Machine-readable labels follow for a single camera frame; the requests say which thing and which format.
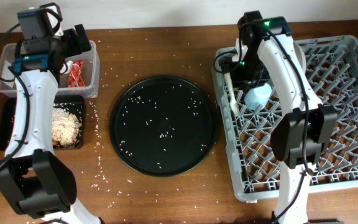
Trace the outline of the grey plate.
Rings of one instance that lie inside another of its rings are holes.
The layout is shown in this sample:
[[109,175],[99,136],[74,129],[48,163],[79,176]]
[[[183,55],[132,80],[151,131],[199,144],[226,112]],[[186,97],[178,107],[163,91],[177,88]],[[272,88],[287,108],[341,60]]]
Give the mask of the grey plate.
[[306,56],[304,51],[302,50],[302,48],[296,43],[293,43],[294,46],[294,50],[295,50],[295,54],[296,57],[298,59],[299,64],[301,65],[301,69],[303,71],[303,74],[306,74]]

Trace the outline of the light blue plastic cup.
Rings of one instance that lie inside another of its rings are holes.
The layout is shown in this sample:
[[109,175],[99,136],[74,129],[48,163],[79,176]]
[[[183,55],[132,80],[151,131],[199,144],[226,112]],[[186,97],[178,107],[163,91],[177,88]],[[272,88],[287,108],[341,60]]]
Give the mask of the light blue plastic cup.
[[259,106],[265,107],[272,94],[272,87],[268,83],[250,89],[245,97],[244,103],[249,110],[256,110]]

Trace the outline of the oats and nuts food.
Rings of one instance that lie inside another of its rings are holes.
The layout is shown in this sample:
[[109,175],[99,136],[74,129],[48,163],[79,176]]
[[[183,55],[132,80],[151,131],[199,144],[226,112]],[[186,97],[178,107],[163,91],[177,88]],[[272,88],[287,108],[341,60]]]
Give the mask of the oats and nuts food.
[[52,144],[69,147],[75,145],[82,124],[75,114],[63,108],[53,108],[52,111]]

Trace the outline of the red snack wrapper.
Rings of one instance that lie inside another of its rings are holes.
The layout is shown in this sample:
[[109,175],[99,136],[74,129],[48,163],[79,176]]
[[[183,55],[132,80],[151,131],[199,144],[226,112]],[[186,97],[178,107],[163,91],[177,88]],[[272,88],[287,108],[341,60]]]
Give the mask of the red snack wrapper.
[[83,79],[83,60],[73,62],[68,78],[68,87],[85,87]]

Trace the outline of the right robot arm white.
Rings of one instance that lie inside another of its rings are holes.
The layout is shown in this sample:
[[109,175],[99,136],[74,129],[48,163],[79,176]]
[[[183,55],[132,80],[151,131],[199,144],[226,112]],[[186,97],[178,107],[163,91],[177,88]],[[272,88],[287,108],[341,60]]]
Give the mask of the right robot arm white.
[[230,109],[239,115],[233,96],[234,71],[245,68],[241,80],[249,90],[258,88],[262,75],[268,73],[282,109],[282,118],[270,135],[270,146],[280,166],[272,223],[307,223],[310,179],[328,148],[337,111],[324,105],[311,88],[301,66],[303,54],[295,51],[284,17],[264,19],[259,11],[250,11],[239,19],[237,28],[234,49],[214,61],[231,95]]

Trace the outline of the white tissue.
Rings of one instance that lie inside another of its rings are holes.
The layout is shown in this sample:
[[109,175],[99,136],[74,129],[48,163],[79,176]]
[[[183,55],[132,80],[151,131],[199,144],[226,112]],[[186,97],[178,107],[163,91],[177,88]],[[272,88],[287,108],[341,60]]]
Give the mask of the white tissue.
[[71,61],[71,60],[64,62],[63,67],[60,70],[60,74],[61,75],[68,74],[71,70],[72,65],[73,65],[73,61]]

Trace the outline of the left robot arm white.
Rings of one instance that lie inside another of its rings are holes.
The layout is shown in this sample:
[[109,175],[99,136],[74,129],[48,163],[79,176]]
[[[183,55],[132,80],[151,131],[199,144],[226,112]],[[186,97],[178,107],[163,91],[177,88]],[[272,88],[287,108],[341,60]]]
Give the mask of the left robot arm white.
[[81,24],[63,30],[51,2],[17,15],[23,39],[9,66],[16,85],[11,138],[0,160],[0,192],[19,215],[45,223],[101,223],[78,200],[75,176],[54,153],[52,115],[68,57],[91,50]]

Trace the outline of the white plastic fork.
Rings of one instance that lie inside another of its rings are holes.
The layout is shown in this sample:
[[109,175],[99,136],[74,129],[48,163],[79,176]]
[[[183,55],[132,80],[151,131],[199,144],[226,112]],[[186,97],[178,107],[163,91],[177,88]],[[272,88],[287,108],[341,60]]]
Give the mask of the white plastic fork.
[[233,111],[234,115],[239,116],[239,108],[237,105],[236,97],[234,95],[234,87],[232,85],[231,75],[230,73],[225,73],[223,76],[230,96],[229,106]]

